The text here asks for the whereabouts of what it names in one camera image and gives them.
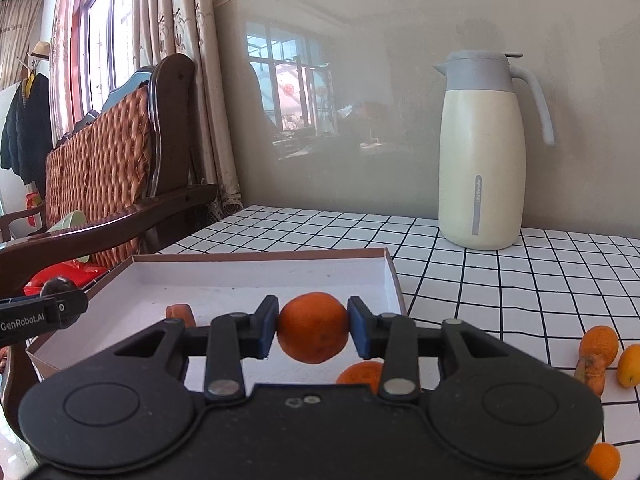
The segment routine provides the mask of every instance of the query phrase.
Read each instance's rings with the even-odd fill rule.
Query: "hanging coat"
[[[38,74],[25,96],[26,80],[18,86],[2,130],[0,167],[14,170],[25,185],[35,182],[45,197],[46,158],[53,149],[49,113],[49,79]]]

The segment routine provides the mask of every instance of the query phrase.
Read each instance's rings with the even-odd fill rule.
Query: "white and black checkered tablecloth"
[[[640,342],[640,240],[523,228],[501,251],[452,244],[431,219],[251,206],[181,240],[164,254],[387,247],[409,316],[422,326],[459,317],[572,374],[584,332],[600,324],[621,352]],[[421,359],[434,388],[434,359]],[[602,396],[603,439],[623,459],[616,480],[640,472],[640,397],[618,386],[614,362]]]

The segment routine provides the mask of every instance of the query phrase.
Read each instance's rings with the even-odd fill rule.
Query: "orange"
[[[618,382],[620,386],[631,388],[640,384],[640,345],[631,345],[618,361]]]
[[[602,480],[612,480],[620,468],[620,452],[611,444],[599,442],[591,449],[586,464]]]
[[[289,357],[317,365],[338,355],[349,339],[349,317],[340,301],[310,292],[289,301],[278,316],[278,342]]]
[[[618,335],[609,326],[598,325],[587,330],[580,341],[578,354],[580,357],[599,355],[604,359],[605,367],[609,366],[618,355]]]
[[[193,312],[191,307],[186,303],[177,303],[175,305],[169,305],[166,308],[164,316],[167,319],[176,318],[184,321],[184,325],[187,328],[196,326],[196,320],[193,318]]]
[[[363,361],[351,365],[343,371],[336,384],[368,384],[374,395],[378,394],[380,386],[380,377],[382,377],[382,363],[377,361]]]

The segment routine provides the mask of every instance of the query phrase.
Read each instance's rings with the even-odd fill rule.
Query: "beige curtain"
[[[217,217],[239,210],[242,205],[222,93],[213,0],[134,0],[133,15],[136,67],[156,64],[174,53],[186,54],[195,63],[194,174],[198,183],[220,187],[213,210]]]
[[[44,0],[3,0],[0,2],[0,90],[20,81],[22,65],[29,49],[33,25]]]
[[[53,145],[71,131],[74,121],[71,73],[71,23],[74,0],[56,0],[49,61],[49,102]]]

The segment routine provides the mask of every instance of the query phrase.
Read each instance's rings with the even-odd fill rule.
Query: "cardboard box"
[[[174,303],[188,303],[198,326],[230,312],[254,312],[268,294],[280,308],[321,290],[346,305],[360,296],[374,314],[406,315],[398,277],[386,249],[279,253],[133,256],[89,292],[89,308],[67,328],[40,336],[28,353],[44,378],[164,319]],[[261,383],[333,383],[359,361],[353,342],[319,365],[289,358],[274,338],[268,359],[242,362],[247,391]],[[204,357],[190,358],[185,385],[202,391]]]

